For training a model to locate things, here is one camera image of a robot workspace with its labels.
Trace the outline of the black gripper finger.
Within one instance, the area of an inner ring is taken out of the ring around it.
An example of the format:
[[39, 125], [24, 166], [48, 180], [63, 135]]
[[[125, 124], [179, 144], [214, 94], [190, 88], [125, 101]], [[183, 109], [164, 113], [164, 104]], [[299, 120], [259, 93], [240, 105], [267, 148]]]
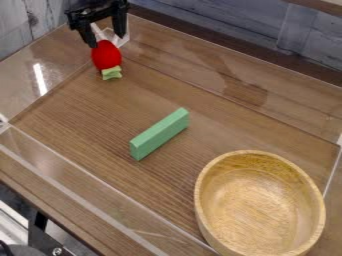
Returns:
[[112, 16], [112, 26], [115, 34], [123, 38], [127, 32], [127, 14], [116, 13]]
[[91, 28], [91, 24], [88, 21], [81, 21], [79, 23], [77, 31], [80, 33], [81, 39], [85, 42], [85, 44], [91, 48], [96, 48], [97, 47], [96, 37], [95, 37], [93, 31]]

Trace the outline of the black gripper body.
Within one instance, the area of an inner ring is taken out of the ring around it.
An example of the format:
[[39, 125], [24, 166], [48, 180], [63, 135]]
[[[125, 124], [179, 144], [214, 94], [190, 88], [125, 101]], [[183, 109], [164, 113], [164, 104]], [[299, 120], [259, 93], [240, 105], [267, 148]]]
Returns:
[[69, 28], [77, 30], [79, 23], [93, 23], [116, 13], [128, 13], [128, 0], [72, 0], [65, 10]]

